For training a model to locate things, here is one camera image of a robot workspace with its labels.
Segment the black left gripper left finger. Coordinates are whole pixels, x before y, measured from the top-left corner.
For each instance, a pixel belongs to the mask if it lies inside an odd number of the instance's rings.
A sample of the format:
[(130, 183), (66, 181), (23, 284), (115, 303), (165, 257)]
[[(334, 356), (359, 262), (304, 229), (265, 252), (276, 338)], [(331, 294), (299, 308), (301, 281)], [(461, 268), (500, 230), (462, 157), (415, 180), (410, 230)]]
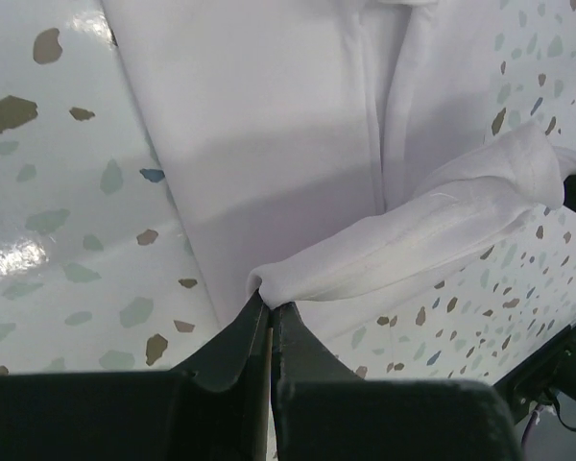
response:
[(269, 308), (171, 369), (0, 376), (0, 460), (261, 460)]

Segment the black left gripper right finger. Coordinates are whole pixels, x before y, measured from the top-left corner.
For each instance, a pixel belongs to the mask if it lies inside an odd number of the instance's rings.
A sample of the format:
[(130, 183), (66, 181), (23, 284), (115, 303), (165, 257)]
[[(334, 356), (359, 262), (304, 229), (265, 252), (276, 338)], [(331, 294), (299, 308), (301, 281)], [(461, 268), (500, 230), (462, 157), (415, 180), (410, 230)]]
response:
[(281, 460), (520, 460), (510, 412), (470, 380), (365, 380), (305, 326), (272, 314), (271, 402)]

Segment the white t shirt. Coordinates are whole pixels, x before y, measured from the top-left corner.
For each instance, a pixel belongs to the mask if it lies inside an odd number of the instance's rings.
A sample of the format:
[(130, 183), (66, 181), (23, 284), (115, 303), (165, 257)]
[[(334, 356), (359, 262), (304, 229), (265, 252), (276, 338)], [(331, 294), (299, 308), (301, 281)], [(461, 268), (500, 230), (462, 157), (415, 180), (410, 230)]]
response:
[(334, 335), (558, 208), (576, 151), (487, 135), (493, 1), (107, 1), (221, 325)]

